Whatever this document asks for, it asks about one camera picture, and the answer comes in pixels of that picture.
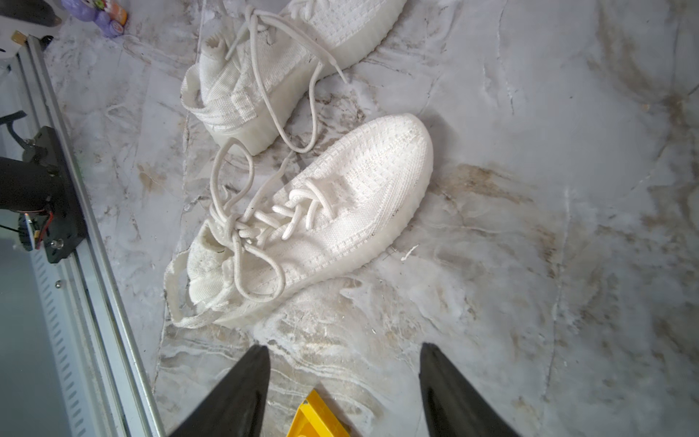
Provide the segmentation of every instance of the black bracket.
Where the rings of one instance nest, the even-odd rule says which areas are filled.
[[[12,128],[25,116],[18,111],[0,118],[24,149],[22,161],[0,157],[0,208],[26,212],[39,224],[46,257],[57,263],[87,236],[87,226],[56,131],[44,126],[26,141]]]

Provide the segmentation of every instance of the shoelace loop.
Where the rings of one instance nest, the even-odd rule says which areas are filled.
[[[252,65],[252,72],[255,76],[255,81],[257,82],[257,87],[259,88],[260,94],[262,95],[262,99],[264,100],[264,103],[267,106],[270,115],[272,116],[272,121],[274,121],[274,125],[277,127],[277,130],[279,131],[279,135],[289,146],[289,148],[292,149],[294,152],[309,152],[315,146],[315,142],[318,137],[318,117],[315,110],[315,84],[320,77],[320,73],[323,71],[325,64],[328,63],[335,68],[335,70],[338,72],[338,74],[340,74],[340,77],[343,79],[343,81],[345,81],[345,83],[347,83],[347,78],[345,77],[345,74],[340,68],[340,65],[335,60],[335,57],[333,57],[333,55],[328,50],[325,50],[320,44],[316,43],[306,33],[304,33],[293,23],[291,23],[291,21],[287,20],[281,15],[277,15],[275,13],[267,12],[264,10],[259,10],[251,5],[248,5],[245,9],[245,24],[246,25],[241,26],[238,30],[238,33],[236,34],[236,39],[229,46],[225,59],[227,61],[230,60],[230,58],[233,56],[233,53],[236,51],[238,45],[244,43],[245,37],[249,34],[251,58],[250,63]],[[312,133],[310,141],[304,147],[295,146],[289,139],[286,132],[284,132],[284,128],[279,122],[277,114],[272,109],[272,103],[269,99],[267,89],[264,86],[262,76],[259,72],[259,63],[257,61],[257,34],[261,30],[264,30],[265,26],[275,27],[283,31],[291,38],[293,38],[296,42],[301,44],[304,48],[306,48],[309,52],[311,52],[316,58],[318,58],[318,64],[316,65],[315,70],[313,71],[313,75],[311,76],[310,82],[308,83],[308,98],[310,102],[310,112],[312,118]]]

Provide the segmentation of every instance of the purple toy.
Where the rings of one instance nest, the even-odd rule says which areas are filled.
[[[95,8],[91,0],[61,0],[61,4],[78,20],[93,21],[107,38],[114,38],[124,33],[124,27],[112,20],[107,12]]]

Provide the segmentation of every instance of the red wire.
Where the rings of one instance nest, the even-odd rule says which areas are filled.
[[[51,211],[49,211],[48,212],[48,220],[46,220],[46,224],[44,224],[43,228],[41,229],[41,233],[39,233],[39,238],[36,241],[36,249],[39,249],[39,243],[41,243],[41,241],[43,240],[44,235],[45,235],[46,231],[48,230],[48,225],[51,224],[52,221],[53,221],[53,213]]]

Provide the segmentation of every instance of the sneaker sole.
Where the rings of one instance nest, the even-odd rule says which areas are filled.
[[[276,308],[281,306],[286,300],[290,299],[297,292],[302,289],[309,287],[313,284],[317,284],[324,280],[339,278],[340,276],[346,275],[349,272],[355,271],[365,264],[368,264],[380,254],[382,254],[396,238],[403,232],[403,230],[408,225],[408,222],[415,215],[420,202],[425,197],[427,192],[427,186],[430,183],[430,178],[432,177],[432,168],[434,162],[434,152],[432,148],[432,139],[425,125],[418,120],[414,115],[409,115],[415,119],[415,122],[421,127],[423,135],[428,139],[427,151],[425,155],[425,166],[423,168],[422,174],[417,181],[415,189],[412,191],[412,195],[405,200],[403,207],[398,210],[395,216],[393,216],[383,232],[377,233],[372,238],[369,238],[364,244],[360,245],[352,254],[347,255],[340,261],[332,264],[329,267],[321,270],[320,272],[308,278],[306,281],[299,283],[294,290],[288,290],[282,293],[276,300],[260,305],[254,310],[245,313],[244,315],[225,315],[218,319],[215,324],[219,324],[226,328],[236,328],[243,327],[248,324],[255,323],[261,318],[269,315]]]
[[[333,49],[331,52],[337,59],[340,68],[346,69],[355,65],[374,51],[386,38],[404,5],[405,0],[388,0],[361,31]],[[298,105],[298,101],[308,91],[308,81],[314,70],[315,63],[311,62],[303,68],[292,71],[270,94],[272,107],[274,107],[282,126],[286,125],[287,120],[291,117],[291,112]],[[331,75],[334,71],[332,66],[326,66],[321,73],[321,78]],[[204,126],[218,145],[224,145],[230,138],[236,138],[251,154],[257,155],[274,142],[279,136],[279,132],[264,102],[261,102],[261,107],[257,108],[256,112],[257,117],[234,131],[220,132],[214,131],[206,123]],[[232,148],[230,153],[239,154],[240,152],[238,148]]]

